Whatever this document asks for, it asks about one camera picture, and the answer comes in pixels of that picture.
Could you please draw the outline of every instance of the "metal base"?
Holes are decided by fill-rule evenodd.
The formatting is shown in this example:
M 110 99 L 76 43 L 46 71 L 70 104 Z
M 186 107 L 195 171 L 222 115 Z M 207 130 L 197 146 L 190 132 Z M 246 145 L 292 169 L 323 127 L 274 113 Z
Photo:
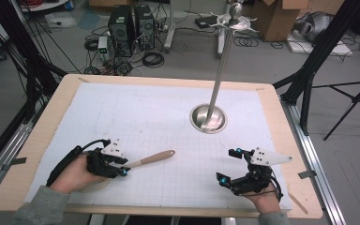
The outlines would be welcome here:
M 208 134 L 219 133 L 227 125 L 227 115 L 219 107 L 215 106 L 211 118 L 206 120 L 208 110 L 208 104 L 195 107 L 189 115 L 189 120 L 192 126 L 200 132 Z
M 300 126 L 300 112 L 296 106 L 289 105 L 286 102 L 282 102 L 282 108 L 284 112 L 291 118 L 288 118 L 290 124 L 293 126 L 298 141 L 302 147 L 302 153 L 307 161 L 309 169 L 314 171 L 317 175 L 311 178 L 311 181 L 315 181 L 316 188 L 320 191 L 322 202 L 324 203 L 325 212 L 329 216 L 332 224 L 345 225 L 343 214 L 338 206 L 338 201 L 330 188 L 329 182 L 326 178 L 323 166 L 315 151 L 312 140 L 309 136 L 306 136 L 303 129 Z

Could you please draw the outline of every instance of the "robotic hand exoskeleton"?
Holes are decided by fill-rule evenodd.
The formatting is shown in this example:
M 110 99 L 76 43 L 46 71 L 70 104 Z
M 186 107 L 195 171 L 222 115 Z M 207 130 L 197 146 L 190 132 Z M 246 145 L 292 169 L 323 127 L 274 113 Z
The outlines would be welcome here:
M 232 191 L 234 195 L 240 195 L 247 192 L 259 193 L 267 188 L 270 183 L 273 183 L 278 200 L 283 196 L 280 185 L 275 176 L 271 165 L 283 163 L 292 160 L 291 157 L 286 157 L 275 152 L 268 152 L 257 148 L 250 152 L 237 148 L 230 149 L 229 156 L 234 158 L 244 157 L 247 162 L 247 169 L 249 172 L 240 178 L 232 180 L 231 177 L 217 172 L 218 183 Z
M 102 143 L 104 148 L 97 147 L 95 150 L 85 151 L 86 148 L 95 144 Z M 87 155 L 87 171 L 98 176 L 115 178 L 116 176 L 126 176 L 129 168 L 116 168 L 110 163 L 125 164 L 128 160 L 122 157 L 120 150 L 115 147 L 116 142 L 111 140 L 96 140 L 90 142 L 85 147 L 79 145 L 72 149 L 52 170 L 46 186 L 49 187 L 60 175 L 60 173 L 80 154 Z

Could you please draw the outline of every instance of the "hand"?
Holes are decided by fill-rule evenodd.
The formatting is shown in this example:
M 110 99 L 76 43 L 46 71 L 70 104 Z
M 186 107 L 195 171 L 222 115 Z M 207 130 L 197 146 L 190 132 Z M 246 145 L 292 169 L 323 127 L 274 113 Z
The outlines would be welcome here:
M 60 173 L 51 184 L 51 189 L 62 193 L 70 193 L 82 189 L 90 183 L 106 179 L 90 173 L 86 167 L 86 155 L 79 155 Z
M 260 214 L 281 212 L 276 190 L 271 183 L 268 187 L 266 187 L 259 193 L 248 192 L 243 194 L 243 196 L 245 196 L 254 203 L 257 211 L 259 211 Z

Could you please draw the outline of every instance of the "computer tower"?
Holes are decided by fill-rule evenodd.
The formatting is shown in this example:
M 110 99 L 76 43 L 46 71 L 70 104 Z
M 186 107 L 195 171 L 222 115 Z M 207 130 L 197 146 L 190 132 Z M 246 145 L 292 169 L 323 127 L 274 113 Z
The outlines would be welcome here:
M 135 6 L 134 18 L 136 24 L 136 37 L 140 49 L 152 50 L 155 47 L 155 20 L 149 6 Z
M 135 40 L 135 31 L 131 7 L 116 5 L 108 21 L 108 28 L 112 37 L 115 56 L 130 57 L 133 54 L 132 44 Z

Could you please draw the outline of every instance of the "cardboard box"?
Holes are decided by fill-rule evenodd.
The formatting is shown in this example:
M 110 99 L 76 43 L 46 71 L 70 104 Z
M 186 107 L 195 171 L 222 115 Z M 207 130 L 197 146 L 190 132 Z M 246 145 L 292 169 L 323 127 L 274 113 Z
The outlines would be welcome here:
M 332 15 L 338 13 L 338 9 L 344 3 L 344 0 L 308 0 L 306 9 L 300 10 L 299 16 L 305 15 L 307 12 L 326 12 Z
M 285 41 L 291 33 L 300 9 L 308 0 L 256 0 L 252 9 L 252 27 L 267 41 Z

